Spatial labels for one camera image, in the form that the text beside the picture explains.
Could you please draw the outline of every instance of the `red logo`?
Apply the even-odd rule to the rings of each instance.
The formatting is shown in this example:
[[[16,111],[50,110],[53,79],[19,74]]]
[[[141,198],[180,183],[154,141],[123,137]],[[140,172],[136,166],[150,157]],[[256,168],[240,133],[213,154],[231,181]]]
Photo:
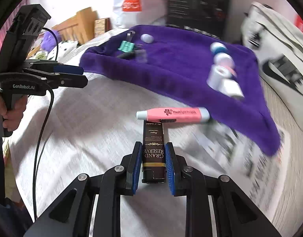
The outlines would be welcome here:
[[[122,11],[142,11],[140,0],[124,0]]]

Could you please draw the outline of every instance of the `tape roll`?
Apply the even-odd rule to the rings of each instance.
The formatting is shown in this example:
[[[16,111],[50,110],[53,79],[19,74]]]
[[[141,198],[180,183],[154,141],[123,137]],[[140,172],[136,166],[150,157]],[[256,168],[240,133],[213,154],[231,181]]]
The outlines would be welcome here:
[[[225,78],[231,78],[229,70],[222,66],[213,65],[207,79],[207,84],[214,90],[219,90],[221,81]]]

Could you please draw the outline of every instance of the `pink marker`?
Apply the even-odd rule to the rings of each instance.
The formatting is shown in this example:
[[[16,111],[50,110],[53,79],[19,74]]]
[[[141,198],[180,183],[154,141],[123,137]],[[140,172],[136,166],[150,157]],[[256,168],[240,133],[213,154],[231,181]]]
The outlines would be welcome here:
[[[137,111],[136,118],[160,123],[204,123],[210,116],[206,108],[155,108]]]

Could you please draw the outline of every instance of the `wooden headboard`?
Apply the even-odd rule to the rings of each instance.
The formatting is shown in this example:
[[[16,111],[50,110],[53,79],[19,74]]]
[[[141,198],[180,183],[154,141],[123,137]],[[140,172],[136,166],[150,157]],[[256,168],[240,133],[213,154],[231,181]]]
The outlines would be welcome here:
[[[62,41],[71,40],[84,44],[94,38],[94,21],[98,19],[97,12],[91,7],[78,11],[75,16],[55,25],[52,29],[60,33]],[[40,45],[31,50],[27,56],[30,58],[40,50]]]

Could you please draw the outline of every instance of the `blue gripper pad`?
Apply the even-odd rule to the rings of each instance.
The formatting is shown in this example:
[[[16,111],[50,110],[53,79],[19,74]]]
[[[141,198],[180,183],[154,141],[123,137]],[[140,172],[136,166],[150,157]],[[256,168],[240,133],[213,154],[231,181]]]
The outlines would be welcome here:
[[[172,165],[168,144],[165,145],[165,151],[166,151],[166,169],[167,169],[167,179],[168,179],[169,189],[171,191],[171,194],[175,195],[174,171],[173,171],[173,165]]]
[[[136,190],[138,188],[139,173],[140,173],[140,166],[142,164],[142,158],[143,158],[143,146],[142,144],[140,144],[134,171],[133,171],[133,184],[132,184],[133,194],[136,193]]]
[[[54,66],[54,72],[83,75],[83,68],[78,66],[58,64]]]

